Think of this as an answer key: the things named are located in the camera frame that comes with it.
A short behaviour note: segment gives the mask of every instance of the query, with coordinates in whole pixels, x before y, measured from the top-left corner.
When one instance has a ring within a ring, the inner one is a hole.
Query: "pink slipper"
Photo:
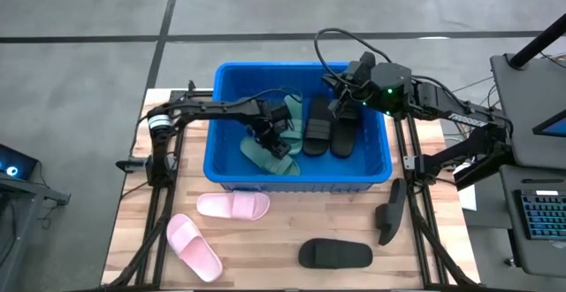
[[[248,191],[204,194],[196,200],[196,209],[204,216],[258,220],[269,209],[266,194]]]
[[[205,282],[222,274],[222,263],[212,251],[193,220],[184,214],[173,216],[167,225],[167,241],[177,256]]]

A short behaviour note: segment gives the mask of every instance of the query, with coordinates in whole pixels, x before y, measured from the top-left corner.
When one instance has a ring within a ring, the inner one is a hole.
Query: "keyboard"
[[[566,191],[516,190],[515,194],[527,238],[566,241]]]

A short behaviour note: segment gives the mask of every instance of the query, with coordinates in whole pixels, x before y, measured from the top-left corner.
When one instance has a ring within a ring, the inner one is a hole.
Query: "green slipper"
[[[300,96],[293,95],[293,97],[302,101]],[[285,96],[283,98],[291,113],[291,125],[286,131],[279,134],[281,139],[291,146],[289,155],[296,155],[302,149],[302,103],[297,102],[293,97]]]
[[[278,175],[298,175],[300,173],[299,165],[289,155],[285,155],[282,159],[275,158],[251,137],[241,140],[240,150],[249,160],[266,172]]]

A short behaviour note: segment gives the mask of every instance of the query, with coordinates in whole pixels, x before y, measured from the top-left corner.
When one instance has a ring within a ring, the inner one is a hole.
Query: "gray floor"
[[[0,37],[158,35],[167,0],[0,0]],[[566,0],[177,0],[169,34],[536,31]],[[488,59],[529,38],[373,40],[415,73],[460,88],[490,76]],[[156,45],[147,43],[0,44],[0,143],[44,163],[48,183],[73,193],[39,227],[19,291],[92,288],[100,280],[127,155]],[[355,42],[324,41],[327,60],[358,59]],[[548,54],[566,51],[561,39]],[[211,87],[227,61],[314,61],[312,41],[167,43],[158,88]],[[484,100],[492,81],[457,93]],[[447,134],[454,125],[444,123]],[[496,178],[478,187],[499,187]],[[534,277],[502,263],[503,230],[470,227],[482,282],[491,287],[564,290],[565,280]]]

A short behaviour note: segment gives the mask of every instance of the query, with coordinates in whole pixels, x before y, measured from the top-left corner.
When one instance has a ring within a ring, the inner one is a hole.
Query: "blue plastic bin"
[[[347,65],[329,64],[335,72],[342,72]],[[311,96],[323,94],[333,98],[333,92],[321,80],[324,73],[320,63],[226,63],[216,72],[213,98],[231,102],[269,88],[294,88],[303,95],[303,120],[306,121]],[[274,92],[261,98],[280,102],[284,96],[284,93]],[[330,150],[315,158],[301,152],[293,156],[301,168],[300,176],[263,172],[240,152],[240,142],[248,135],[246,128],[236,121],[213,120],[206,142],[204,174],[229,190],[367,190],[374,183],[387,181],[392,166],[383,114],[363,109],[362,117],[363,124],[349,158],[337,158]]]

